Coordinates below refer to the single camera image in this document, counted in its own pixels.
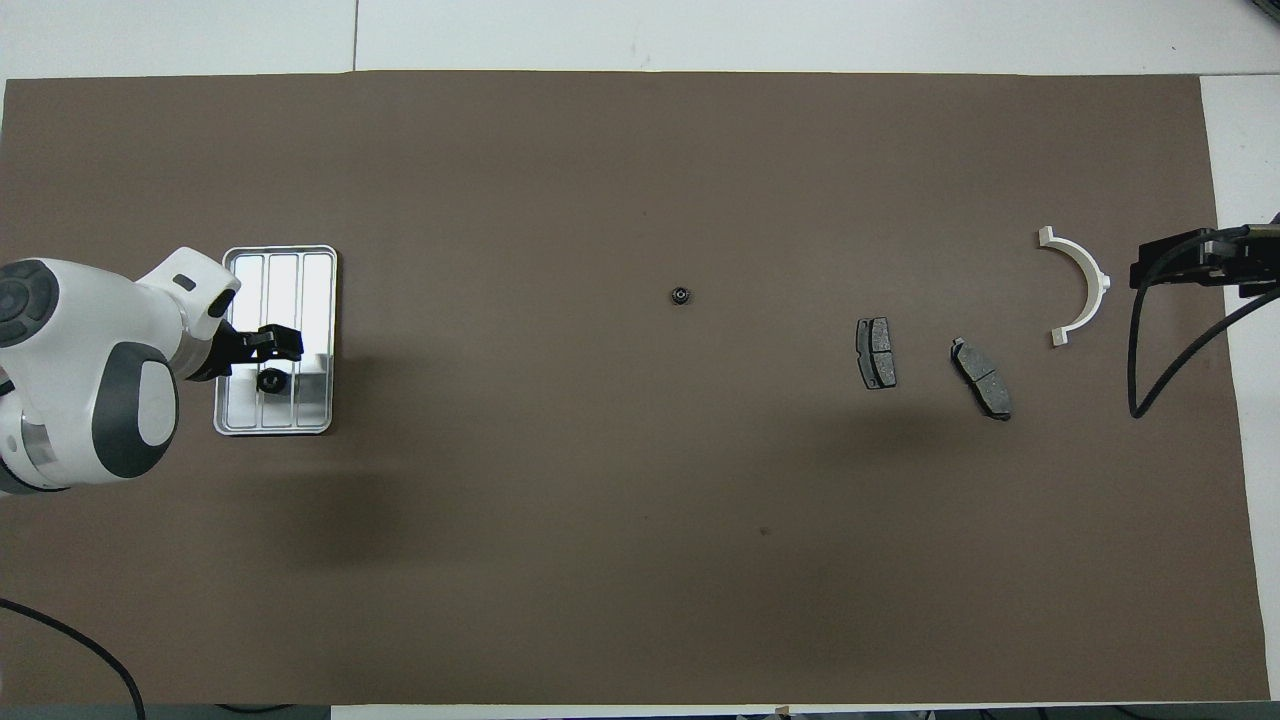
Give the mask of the silver metal tray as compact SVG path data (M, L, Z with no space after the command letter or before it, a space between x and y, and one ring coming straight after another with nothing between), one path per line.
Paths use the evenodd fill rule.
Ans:
M241 288L228 313L238 331L279 324L301 332L297 363L234 365L216 379L212 425L223 436L319 436L333 418L338 255L328 245L236 247L223 264ZM259 372L291 375L282 395L257 391Z

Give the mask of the short dark brake pad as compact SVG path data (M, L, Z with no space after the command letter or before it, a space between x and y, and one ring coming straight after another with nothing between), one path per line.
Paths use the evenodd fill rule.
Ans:
M868 389L897 386L890 324L884 316L860 318L856 324L856 354L861 379Z

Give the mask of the white curved plastic bracket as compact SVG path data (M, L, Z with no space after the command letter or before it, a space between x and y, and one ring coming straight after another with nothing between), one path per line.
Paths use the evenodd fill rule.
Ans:
M1042 225L1036 232L1036 238L1039 249L1052 250L1070 259L1080 272L1085 288L1085 299L1075 319L1050 329L1051 345L1060 348L1070 342L1074 333L1094 320L1106 293L1111 290L1112 279L1088 249L1057 234L1052 225Z

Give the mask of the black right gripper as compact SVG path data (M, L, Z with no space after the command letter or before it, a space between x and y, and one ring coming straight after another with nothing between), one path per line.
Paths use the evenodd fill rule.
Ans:
M1204 264L1175 260L1207 234ZM1130 265L1130 288L1161 284L1235 286L1240 299L1280 290L1280 223L1187 231L1139 245Z

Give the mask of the long dark brake pad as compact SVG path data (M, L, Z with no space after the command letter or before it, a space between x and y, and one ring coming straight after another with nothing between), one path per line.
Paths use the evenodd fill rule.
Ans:
M996 421L1009 421L1012 418L1012 398L995 361L963 337L954 340L950 359L982 414Z

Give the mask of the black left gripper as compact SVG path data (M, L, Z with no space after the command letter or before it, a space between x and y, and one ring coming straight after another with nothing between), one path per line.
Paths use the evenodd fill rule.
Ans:
M186 379L214 380L229 375L234 365L242 364L297 363L303 351L301 332L285 325L266 324L253 332L219 325L205 360Z

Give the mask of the brown table mat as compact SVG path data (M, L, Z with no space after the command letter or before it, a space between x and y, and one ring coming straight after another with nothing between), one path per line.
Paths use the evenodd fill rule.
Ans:
M183 384L146 477L0 501L0 596L151 703L1262 700L1228 346L1125 401L1213 215L1190 77L10 82L0 258L325 243L340 319L328 433ZM1112 279L1060 348L1042 225Z

